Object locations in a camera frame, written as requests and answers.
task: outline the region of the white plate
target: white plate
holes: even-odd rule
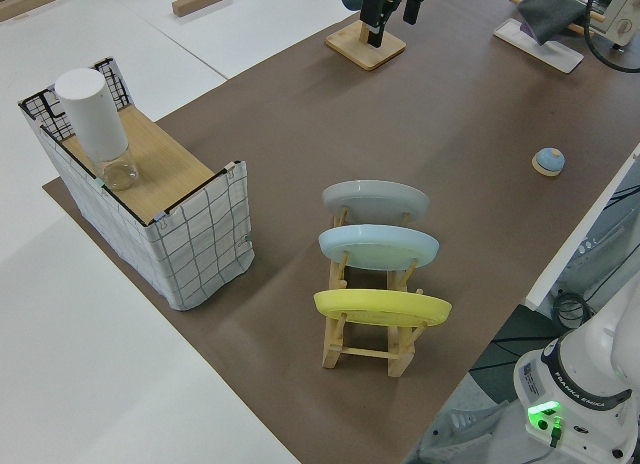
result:
[[[389,181],[347,181],[322,192],[324,205],[340,217],[348,208],[347,222],[352,224],[400,224],[405,213],[410,220],[424,217],[429,198],[413,187]]]
[[[342,261],[343,253],[348,252],[348,266],[372,271],[408,269],[414,259],[417,267],[425,266],[440,247],[424,232],[379,224],[334,227],[318,240],[322,253],[332,261]]]

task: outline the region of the white rectangular base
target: white rectangular base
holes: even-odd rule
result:
[[[556,41],[548,41],[540,46],[535,39],[520,30],[520,22],[515,19],[507,19],[493,31],[493,35],[565,74],[573,71],[583,58],[579,52]]]

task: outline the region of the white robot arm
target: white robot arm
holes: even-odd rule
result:
[[[638,438],[640,273],[591,320],[520,358],[527,432],[586,464],[627,463]]]

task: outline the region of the brown table mat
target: brown table mat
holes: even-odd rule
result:
[[[388,30],[407,50],[376,71],[323,44],[347,20],[159,122],[211,169],[248,164],[256,259],[195,310],[171,311],[59,179],[45,186],[305,464],[400,462],[640,138],[633,76],[588,55],[565,75],[492,37],[515,15],[507,0],[427,0],[413,27],[401,13]],[[547,146],[567,157],[557,178],[531,167]],[[351,179],[402,182],[432,201],[414,227],[440,253],[409,287],[453,311],[399,379],[381,359],[321,367],[320,194]]]

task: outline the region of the grid-patterned fabric basket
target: grid-patterned fabric basket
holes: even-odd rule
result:
[[[96,64],[118,109],[131,103],[113,59]],[[229,163],[145,225],[60,145],[73,134],[53,86],[19,103],[83,217],[173,309],[191,309],[245,272],[254,258],[244,162]]]

